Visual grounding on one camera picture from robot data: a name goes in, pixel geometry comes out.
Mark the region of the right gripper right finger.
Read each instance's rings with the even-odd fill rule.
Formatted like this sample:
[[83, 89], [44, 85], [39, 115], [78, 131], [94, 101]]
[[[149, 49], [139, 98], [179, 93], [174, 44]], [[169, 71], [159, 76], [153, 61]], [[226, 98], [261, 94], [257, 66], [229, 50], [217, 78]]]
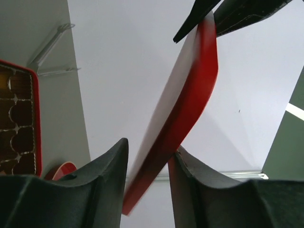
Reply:
[[169, 176], [178, 228], [301, 228], [304, 184], [293, 180], [241, 182], [207, 166], [180, 147]]

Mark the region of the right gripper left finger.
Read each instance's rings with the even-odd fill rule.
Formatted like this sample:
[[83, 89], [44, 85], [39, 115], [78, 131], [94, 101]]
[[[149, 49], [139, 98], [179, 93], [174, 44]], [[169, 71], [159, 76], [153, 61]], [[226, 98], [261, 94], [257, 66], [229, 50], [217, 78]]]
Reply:
[[128, 163], [128, 140], [53, 181], [33, 175], [0, 178], [3, 228], [117, 228]]

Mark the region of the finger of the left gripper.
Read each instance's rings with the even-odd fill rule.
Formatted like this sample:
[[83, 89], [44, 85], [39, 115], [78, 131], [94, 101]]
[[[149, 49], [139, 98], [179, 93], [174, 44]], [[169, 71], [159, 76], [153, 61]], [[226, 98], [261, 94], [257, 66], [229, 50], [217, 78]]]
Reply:
[[179, 43], [184, 37], [186, 37], [193, 28], [195, 28], [198, 24], [200, 24], [208, 13], [212, 12], [214, 15], [214, 21], [216, 25], [217, 37], [223, 36], [218, 31], [218, 17], [216, 13], [213, 11], [214, 8], [216, 10], [219, 9], [219, 6], [223, 3], [222, 0], [195, 0], [192, 6], [192, 9], [185, 19], [184, 23], [176, 33], [173, 38], [174, 43]]
[[291, 0], [225, 0], [214, 12], [217, 36], [263, 21]]

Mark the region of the red square box lid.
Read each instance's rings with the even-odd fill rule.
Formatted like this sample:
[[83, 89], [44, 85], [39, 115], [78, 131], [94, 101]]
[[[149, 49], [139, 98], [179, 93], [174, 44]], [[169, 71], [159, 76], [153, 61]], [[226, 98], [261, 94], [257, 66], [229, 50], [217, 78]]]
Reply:
[[213, 12], [187, 35], [130, 169], [122, 213], [129, 215], [205, 109], [218, 75]]

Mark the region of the red chocolate box tray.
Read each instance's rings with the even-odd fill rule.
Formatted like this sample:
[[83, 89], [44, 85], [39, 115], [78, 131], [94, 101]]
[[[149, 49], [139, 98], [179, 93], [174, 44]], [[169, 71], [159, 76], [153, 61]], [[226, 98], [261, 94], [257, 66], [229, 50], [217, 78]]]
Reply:
[[42, 142], [37, 74], [0, 62], [0, 172], [42, 173]]

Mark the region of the metal tongs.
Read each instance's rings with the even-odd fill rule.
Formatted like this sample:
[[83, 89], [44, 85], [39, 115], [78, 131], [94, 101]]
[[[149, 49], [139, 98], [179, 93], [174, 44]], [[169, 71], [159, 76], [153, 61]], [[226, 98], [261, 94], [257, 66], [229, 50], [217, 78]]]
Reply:
[[39, 73], [39, 68], [43, 65], [49, 54], [55, 48], [59, 40], [64, 36], [67, 30], [71, 30], [75, 27], [75, 24], [66, 23], [58, 26], [55, 35], [49, 40], [49, 42], [41, 49], [41, 51], [27, 64], [27, 68], [33, 70], [39, 77], [53, 76], [59, 74], [65, 74], [70, 72], [77, 72], [81, 68], [69, 67], [66, 69], [58, 69], [54, 71], [48, 71]]

